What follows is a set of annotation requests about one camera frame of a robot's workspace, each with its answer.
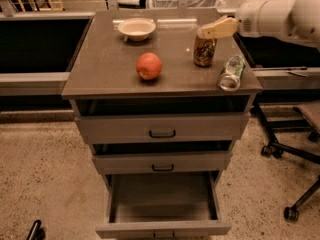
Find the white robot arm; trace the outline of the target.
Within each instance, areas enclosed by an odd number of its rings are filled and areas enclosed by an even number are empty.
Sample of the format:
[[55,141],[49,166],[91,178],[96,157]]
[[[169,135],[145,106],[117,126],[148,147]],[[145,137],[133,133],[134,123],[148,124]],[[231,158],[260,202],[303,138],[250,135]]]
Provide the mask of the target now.
[[202,25],[197,36],[221,39],[235,32],[320,48],[320,0],[247,0],[233,17],[222,16]]

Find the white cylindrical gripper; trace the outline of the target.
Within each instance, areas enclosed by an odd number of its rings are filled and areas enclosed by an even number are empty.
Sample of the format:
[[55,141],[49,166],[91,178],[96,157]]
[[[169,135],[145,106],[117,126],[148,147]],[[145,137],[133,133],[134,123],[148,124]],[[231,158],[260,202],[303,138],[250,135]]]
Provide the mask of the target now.
[[263,4],[264,0],[247,0],[236,10],[235,18],[224,15],[212,23],[201,26],[197,30],[197,36],[221,39],[231,37],[238,28],[238,33],[243,37],[260,37],[258,23]]

